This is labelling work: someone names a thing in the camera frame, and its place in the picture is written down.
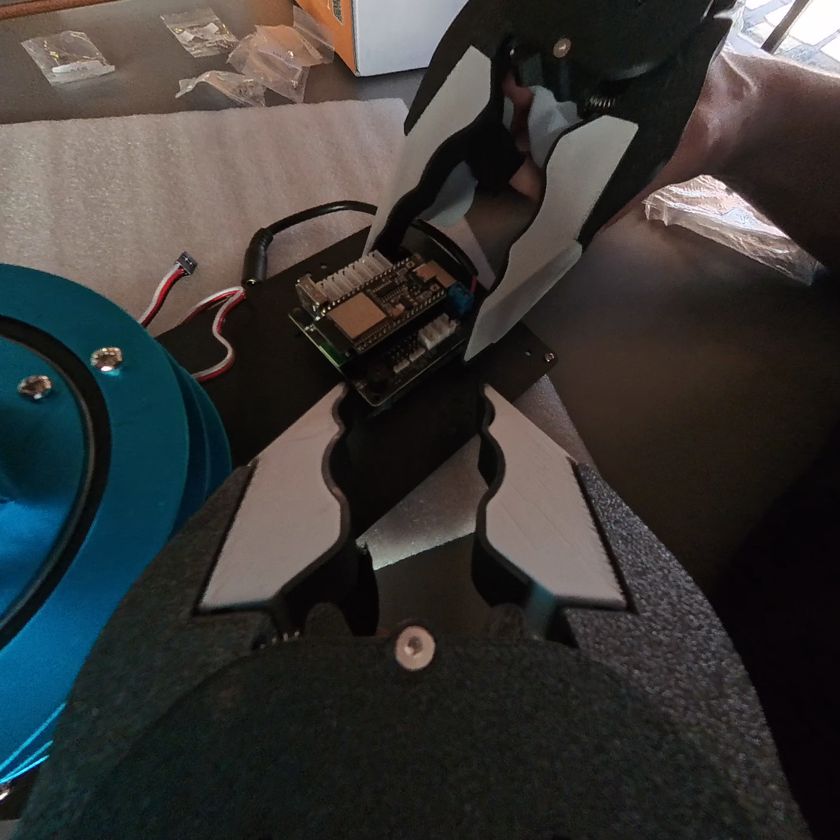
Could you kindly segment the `large clear plastic bag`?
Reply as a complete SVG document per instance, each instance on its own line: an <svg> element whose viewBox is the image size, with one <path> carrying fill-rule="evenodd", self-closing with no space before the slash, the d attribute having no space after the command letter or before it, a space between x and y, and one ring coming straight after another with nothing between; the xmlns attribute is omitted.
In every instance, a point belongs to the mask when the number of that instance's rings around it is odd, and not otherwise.
<svg viewBox="0 0 840 840"><path fill-rule="evenodd" d="M646 219L679 226L803 283L822 264L731 188L708 175L667 185L644 200Z"/></svg>

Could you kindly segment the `blue hobby robot arm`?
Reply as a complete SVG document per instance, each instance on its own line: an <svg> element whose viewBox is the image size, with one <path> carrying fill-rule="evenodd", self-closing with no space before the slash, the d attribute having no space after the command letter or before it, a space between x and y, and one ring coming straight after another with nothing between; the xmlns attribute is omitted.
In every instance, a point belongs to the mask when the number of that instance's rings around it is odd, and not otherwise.
<svg viewBox="0 0 840 840"><path fill-rule="evenodd" d="M362 234L268 279L274 238L316 216L371 214L334 203L252 237L240 285L200 301L160 343L147 328L196 263L182 255L139 321L94 290L2 264L2 787L47 761L57 721L123 597L235 467L247 464L334 386L347 382L290 320L297 278L367 255ZM450 255L431 224L383 254ZM472 437L472 398L489 383L517 398L555 365L522 322L373 414L348 383L350 432L330 459L350 507L350 540ZM372 561L337 601L357 634L379 619Z"/></svg>

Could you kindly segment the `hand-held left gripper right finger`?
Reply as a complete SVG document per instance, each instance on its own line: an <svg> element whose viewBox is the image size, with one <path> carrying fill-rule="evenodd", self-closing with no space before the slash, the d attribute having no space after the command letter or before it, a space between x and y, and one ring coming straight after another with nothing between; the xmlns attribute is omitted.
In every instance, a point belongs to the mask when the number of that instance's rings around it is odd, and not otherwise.
<svg viewBox="0 0 840 840"><path fill-rule="evenodd" d="M474 581L489 604L624 611L627 598L572 457L484 385Z"/></svg>

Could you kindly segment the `grey desk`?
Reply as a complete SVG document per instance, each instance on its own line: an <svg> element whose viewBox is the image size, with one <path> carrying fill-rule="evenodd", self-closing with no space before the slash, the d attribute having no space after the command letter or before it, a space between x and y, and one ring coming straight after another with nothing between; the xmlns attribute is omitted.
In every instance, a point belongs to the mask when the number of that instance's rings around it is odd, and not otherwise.
<svg viewBox="0 0 840 840"><path fill-rule="evenodd" d="M725 43L709 68L770 56ZM647 196L699 176L673 182L675 152L525 321L595 467L718 613L733 555L838 426L838 275L803 283L647 220Z"/></svg>

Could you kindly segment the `black control circuit board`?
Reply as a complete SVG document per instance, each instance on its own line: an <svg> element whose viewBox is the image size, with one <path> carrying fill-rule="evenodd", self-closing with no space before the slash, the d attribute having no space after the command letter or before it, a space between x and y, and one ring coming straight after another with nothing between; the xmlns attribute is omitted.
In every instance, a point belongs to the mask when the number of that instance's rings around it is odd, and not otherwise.
<svg viewBox="0 0 840 840"><path fill-rule="evenodd" d="M451 264L430 248L395 261L373 250L324 278L297 278L290 320L380 413L466 352L488 292Z"/></svg>

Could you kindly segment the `person's right forearm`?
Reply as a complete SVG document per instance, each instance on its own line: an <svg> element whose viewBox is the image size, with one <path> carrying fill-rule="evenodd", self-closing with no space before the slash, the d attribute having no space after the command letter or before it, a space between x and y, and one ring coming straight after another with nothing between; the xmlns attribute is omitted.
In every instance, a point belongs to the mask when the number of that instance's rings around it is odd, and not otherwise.
<svg viewBox="0 0 840 840"><path fill-rule="evenodd" d="M669 164L673 182L725 183L838 275L838 76L721 53Z"/></svg>

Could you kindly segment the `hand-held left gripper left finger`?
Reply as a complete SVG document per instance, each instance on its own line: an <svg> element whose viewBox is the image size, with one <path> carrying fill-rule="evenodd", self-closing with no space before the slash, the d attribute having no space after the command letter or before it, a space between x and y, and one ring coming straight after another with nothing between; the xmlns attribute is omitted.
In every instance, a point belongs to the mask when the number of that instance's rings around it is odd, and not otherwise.
<svg viewBox="0 0 840 840"><path fill-rule="evenodd" d="M200 611L340 601L355 586L350 507L330 466L348 393L334 386L255 458Z"/></svg>

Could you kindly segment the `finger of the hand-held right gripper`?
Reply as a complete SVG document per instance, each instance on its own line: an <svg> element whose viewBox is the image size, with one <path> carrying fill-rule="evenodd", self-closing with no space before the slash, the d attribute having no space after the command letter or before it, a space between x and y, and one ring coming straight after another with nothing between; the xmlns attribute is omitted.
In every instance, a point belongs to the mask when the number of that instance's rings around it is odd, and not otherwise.
<svg viewBox="0 0 840 840"><path fill-rule="evenodd" d="M637 129L631 121L585 121L554 142L541 203L477 312L465 362L504 337L581 257L583 225Z"/></svg>
<svg viewBox="0 0 840 840"><path fill-rule="evenodd" d="M477 185L466 164L468 131L490 95L490 58L467 49L405 137L365 252L390 253L417 217L449 227L466 215Z"/></svg>

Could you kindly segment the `white orange cardboard box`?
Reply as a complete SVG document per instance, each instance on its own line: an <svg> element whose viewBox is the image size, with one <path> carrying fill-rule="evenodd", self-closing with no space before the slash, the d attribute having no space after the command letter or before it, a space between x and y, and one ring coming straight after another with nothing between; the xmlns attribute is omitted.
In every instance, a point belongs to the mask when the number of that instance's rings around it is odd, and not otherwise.
<svg viewBox="0 0 840 840"><path fill-rule="evenodd" d="M424 69L465 1L298 1L357 77Z"/></svg>

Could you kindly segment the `white foam sheet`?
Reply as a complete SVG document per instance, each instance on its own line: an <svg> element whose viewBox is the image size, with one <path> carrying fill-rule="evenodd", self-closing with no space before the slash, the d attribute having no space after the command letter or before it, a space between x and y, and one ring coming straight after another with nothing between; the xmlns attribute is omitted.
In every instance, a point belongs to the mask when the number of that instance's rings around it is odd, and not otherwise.
<svg viewBox="0 0 840 840"><path fill-rule="evenodd" d="M74 280L133 317L181 252L197 261L153 321L238 284L258 228L322 203L377 204L403 145L399 99L2 125L2 263ZM473 438L362 535L376 570L472 535Z"/></svg>

